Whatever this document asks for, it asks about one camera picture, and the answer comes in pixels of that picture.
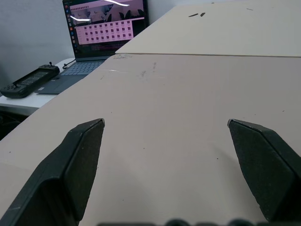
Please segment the grey open laptop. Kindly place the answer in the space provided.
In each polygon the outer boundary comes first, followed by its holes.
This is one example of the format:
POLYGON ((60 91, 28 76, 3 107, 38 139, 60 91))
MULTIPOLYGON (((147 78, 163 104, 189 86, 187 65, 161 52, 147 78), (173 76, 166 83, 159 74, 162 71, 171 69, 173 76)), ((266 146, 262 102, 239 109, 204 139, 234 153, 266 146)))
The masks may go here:
POLYGON ((75 61, 38 90, 58 95, 149 26, 147 0, 63 0, 75 61))

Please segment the white side table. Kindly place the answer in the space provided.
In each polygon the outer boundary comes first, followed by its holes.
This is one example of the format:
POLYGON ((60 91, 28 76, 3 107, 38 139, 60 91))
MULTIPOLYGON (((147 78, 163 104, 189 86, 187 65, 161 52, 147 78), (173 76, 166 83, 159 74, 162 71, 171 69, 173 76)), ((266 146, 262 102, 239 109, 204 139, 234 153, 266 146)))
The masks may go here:
POLYGON ((36 93, 31 93, 29 96, 21 99, 11 99, 1 96, 0 111, 29 116, 55 97, 56 95, 36 93))

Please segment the black handheld game controller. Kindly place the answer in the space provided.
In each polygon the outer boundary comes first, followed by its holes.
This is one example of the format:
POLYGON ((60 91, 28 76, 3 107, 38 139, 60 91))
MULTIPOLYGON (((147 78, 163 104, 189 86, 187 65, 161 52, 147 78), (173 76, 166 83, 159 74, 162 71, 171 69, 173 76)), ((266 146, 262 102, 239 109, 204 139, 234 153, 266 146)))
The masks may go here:
POLYGON ((12 99, 27 97, 50 79, 57 76, 59 72, 59 67, 52 65, 50 62, 49 65, 42 65, 24 77, 1 88, 0 93, 3 96, 12 99))

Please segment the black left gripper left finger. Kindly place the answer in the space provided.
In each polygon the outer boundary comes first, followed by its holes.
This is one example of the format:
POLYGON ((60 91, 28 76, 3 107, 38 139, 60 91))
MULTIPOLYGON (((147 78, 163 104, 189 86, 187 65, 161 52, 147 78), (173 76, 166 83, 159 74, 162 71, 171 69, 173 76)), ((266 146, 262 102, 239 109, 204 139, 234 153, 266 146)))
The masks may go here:
POLYGON ((0 226, 78 226, 95 180, 104 119, 79 124, 31 174, 0 226))

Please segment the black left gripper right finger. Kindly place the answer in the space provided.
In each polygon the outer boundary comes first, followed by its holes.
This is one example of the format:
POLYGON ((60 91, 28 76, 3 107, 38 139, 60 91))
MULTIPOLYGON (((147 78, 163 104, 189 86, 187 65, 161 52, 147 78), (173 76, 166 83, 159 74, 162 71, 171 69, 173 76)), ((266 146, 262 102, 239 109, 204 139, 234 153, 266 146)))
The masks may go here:
POLYGON ((301 157, 275 131, 230 119, 245 181, 268 222, 301 222, 301 157))

